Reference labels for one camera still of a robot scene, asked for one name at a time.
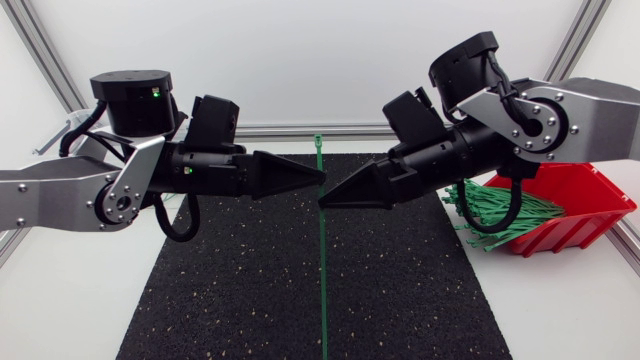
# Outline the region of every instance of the white backdrop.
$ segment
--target white backdrop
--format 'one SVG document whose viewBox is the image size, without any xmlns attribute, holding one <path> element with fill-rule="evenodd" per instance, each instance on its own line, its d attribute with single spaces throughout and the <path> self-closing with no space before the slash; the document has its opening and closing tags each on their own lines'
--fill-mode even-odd
<svg viewBox="0 0 640 360">
<path fill-rule="evenodd" d="M 542 78 L 581 0 L 33 1 L 88 104 L 89 78 L 162 69 L 189 113 L 228 98 L 242 125 L 386 124 L 381 109 L 425 86 L 431 62 L 493 30 L 511 78 Z"/>
<path fill-rule="evenodd" d="M 35 162 L 32 150 L 44 145 L 65 124 L 66 113 L 0 11 L 0 169 Z"/>
</svg>

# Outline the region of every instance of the black wire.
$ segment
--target black wire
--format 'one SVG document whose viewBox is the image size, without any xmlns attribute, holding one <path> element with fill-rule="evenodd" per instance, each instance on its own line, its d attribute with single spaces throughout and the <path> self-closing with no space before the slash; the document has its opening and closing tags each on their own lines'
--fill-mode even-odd
<svg viewBox="0 0 640 360">
<path fill-rule="evenodd" d="M 116 150 L 113 146 L 111 146 L 111 144 L 109 144 L 108 142 L 106 142 L 103 138 L 101 138 L 100 136 L 88 131 L 86 133 L 84 133 L 84 135 L 92 138 L 93 140 L 97 141 L 100 143 L 100 145 L 104 146 L 107 148 L 107 150 L 109 150 L 115 157 L 117 157 L 120 161 L 122 162 L 127 162 L 127 160 L 124 158 L 124 155 L 120 154 L 118 152 L 118 150 Z"/>
<path fill-rule="evenodd" d="M 507 74 L 502 70 L 500 65 L 498 65 L 498 60 L 496 59 L 493 51 L 487 52 L 487 58 L 489 59 L 491 69 L 500 78 L 497 88 L 504 110 L 507 112 L 509 117 L 513 119 L 513 121 L 522 127 L 525 133 L 531 133 L 533 131 L 533 129 L 531 129 L 531 122 L 527 115 L 525 115 L 520 103 L 516 101 L 516 97 L 519 96 L 518 90 L 511 84 Z"/>
<path fill-rule="evenodd" d="M 462 209 L 464 219 L 467 220 L 469 225 L 483 233 L 495 234 L 506 230 L 516 217 L 518 217 L 518 213 L 520 213 L 520 208 L 522 207 L 522 179 L 511 179 L 511 202 L 509 203 L 509 210 L 502 220 L 493 225 L 482 225 L 473 218 L 473 215 L 471 215 L 469 204 L 467 204 L 464 179 L 459 181 L 456 185 L 458 188 L 458 197 L 460 198 L 460 207 Z"/>
<path fill-rule="evenodd" d="M 160 228 L 167 237 L 177 242 L 187 242 L 193 239 L 200 229 L 200 206 L 198 205 L 198 197 L 194 194 L 187 194 L 187 202 L 189 203 L 189 212 L 191 213 L 191 224 L 189 229 L 183 233 L 178 233 L 167 216 L 167 210 L 164 208 L 162 194 L 153 194 L 153 205 L 156 208 L 156 218 L 160 224 Z"/>
<path fill-rule="evenodd" d="M 93 113 L 89 115 L 87 120 L 85 120 L 77 128 L 64 134 L 62 140 L 60 140 L 60 150 L 58 151 L 58 155 L 60 155 L 60 157 L 69 156 L 69 148 L 71 148 L 71 144 L 73 144 L 73 142 L 76 141 L 76 139 L 78 139 L 81 135 L 84 135 L 89 131 L 89 129 L 100 119 L 100 116 L 102 116 L 102 113 L 104 113 L 106 108 L 107 102 L 98 100 L 98 104 L 95 110 L 93 110 Z"/>
</svg>

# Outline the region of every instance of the speckled black mat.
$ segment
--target speckled black mat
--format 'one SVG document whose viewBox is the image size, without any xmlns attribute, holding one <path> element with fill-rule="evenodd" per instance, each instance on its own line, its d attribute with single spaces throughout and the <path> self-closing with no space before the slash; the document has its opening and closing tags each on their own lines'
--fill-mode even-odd
<svg viewBox="0 0 640 360">
<path fill-rule="evenodd" d="M 325 155 L 327 188 L 372 157 Z M 200 233 L 165 243 L 118 358 L 321 359 L 316 198 L 200 197 Z M 435 194 L 328 210 L 327 246 L 330 359 L 511 358 Z"/>
</svg>

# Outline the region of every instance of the red storage container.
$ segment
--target red storage container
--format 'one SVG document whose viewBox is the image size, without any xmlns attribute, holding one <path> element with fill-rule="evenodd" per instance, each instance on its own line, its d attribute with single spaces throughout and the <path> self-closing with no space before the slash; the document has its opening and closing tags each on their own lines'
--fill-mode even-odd
<svg viewBox="0 0 640 360">
<path fill-rule="evenodd" d="M 485 186 L 510 188 L 511 180 L 496 176 Z M 523 180 L 522 190 L 562 206 L 567 213 L 508 243 L 511 251 L 524 257 L 570 246 L 585 249 L 637 208 L 591 164 L 542 164 L 535 179 Z"/>
</svg>

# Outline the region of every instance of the bundle of green zip ties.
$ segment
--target bundle of green zip ties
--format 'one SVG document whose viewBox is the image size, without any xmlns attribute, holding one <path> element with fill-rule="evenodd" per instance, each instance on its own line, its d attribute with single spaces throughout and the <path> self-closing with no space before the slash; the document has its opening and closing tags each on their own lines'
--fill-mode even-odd
<svg viewBox="0 0 640 360">
<path fill-rule="evenodd" d="M 481 186 L 469 179 L 465 179 L 465 187 L 467 204 L 471 215 L 475 218 L 480 218 L 480 224 L 492 225 L 504 218 L 509 210 L 511 201 L 510 189 Z M 443 197 L 442 201 L 445 204 L 455 204 L 456 212 L 459 216 L 463 216 L 457 186 L 453 185 L 450 188 L 446 188 L 445 191 L 449 196 Z M 491 251 L 533 231 L 547 220 L 563 216 L 565 216 L 565 212 L 561 206 L 523 192 L 520 212 L 506 230 L 495 234 L 486 234 L 469 224 L 455 226 L 455 229 L 471 229 L 471 232 L 478 235 L 478 238 L 469 239 L 467 243 L 474 248 L 482 246 L 484 251 Z"/>
</svg>

